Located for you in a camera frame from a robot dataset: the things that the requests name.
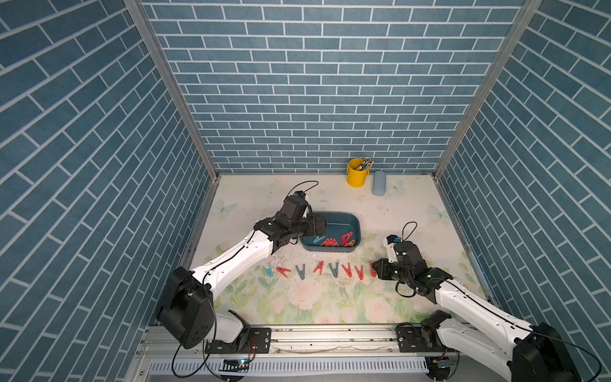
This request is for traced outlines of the dark teal clothespin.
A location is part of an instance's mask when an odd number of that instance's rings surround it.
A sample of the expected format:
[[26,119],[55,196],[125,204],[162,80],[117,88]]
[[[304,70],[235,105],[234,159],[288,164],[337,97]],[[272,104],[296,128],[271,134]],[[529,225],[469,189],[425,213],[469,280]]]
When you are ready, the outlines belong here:
[[340,266],[339,261],[336,261],[335,263],[329,263],[329,270],[331,270],[332,276],[336,279],[339,276],[339,266]]

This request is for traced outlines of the dark teal storage box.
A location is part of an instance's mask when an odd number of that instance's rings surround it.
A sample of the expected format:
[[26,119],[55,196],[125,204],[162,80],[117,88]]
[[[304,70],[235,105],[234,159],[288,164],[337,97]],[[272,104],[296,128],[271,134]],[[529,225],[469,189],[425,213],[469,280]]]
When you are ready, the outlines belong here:
[[[352,252],[360,245],[361,224],[359,219],[351,213],[342,212],[314,212],[313,214],[321,214],[326,218],[326,239],[331,237],[338,241],[339,247],[322,247],[321,243],[314,244],[315,237],[301,237],[300,243],[307,251],[322,251],[322,252]],[[345,247],[344,243],[350,240],[356,240],[354,247]]]

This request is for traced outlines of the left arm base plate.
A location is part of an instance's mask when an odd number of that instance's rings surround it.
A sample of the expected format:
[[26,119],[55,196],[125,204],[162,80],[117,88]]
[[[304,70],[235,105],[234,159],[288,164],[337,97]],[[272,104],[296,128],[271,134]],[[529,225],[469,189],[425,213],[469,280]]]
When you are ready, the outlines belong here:
[[270,327],[243,329],[233,342],[218,339],[205,342],[205,353],[211,354],[268,354],[272,330]]

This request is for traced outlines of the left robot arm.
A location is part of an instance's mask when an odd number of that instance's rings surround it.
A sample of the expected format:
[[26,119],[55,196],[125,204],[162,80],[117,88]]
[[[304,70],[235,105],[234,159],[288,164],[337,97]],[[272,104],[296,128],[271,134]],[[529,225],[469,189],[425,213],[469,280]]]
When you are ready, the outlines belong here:
[[251,329],[236,312],[216,313],[215,298],[235,279],[281,247],[326,231],[326,220],[312,212],[304,191],[283,201],[275,216],[263,219],[238,244],[208,263],[170,273],[160,298],[158,321],[188,350],[201,342],[220,342],[235,353],[246,349]]

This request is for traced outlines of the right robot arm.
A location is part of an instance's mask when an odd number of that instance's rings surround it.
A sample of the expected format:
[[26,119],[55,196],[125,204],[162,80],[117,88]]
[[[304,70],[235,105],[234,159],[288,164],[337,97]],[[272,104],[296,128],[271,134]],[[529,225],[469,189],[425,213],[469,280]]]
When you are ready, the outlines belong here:
[[372,263],[381,280],[405,284],[439,309],[420,324],[429,350],[441,346],[464,353],[507,381],[579,381],[581,376],[559,333],[495,307],[458,283],[450,273],[429,267],[418,247],[390,235],[386,257]]

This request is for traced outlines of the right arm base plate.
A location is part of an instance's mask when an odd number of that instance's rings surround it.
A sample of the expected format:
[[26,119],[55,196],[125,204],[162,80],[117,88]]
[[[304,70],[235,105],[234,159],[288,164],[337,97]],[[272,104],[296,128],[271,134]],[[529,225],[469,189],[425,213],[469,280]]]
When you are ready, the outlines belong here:
[[405,322],[395,327],[401,353],[455,353],[443,345],[434,329]]

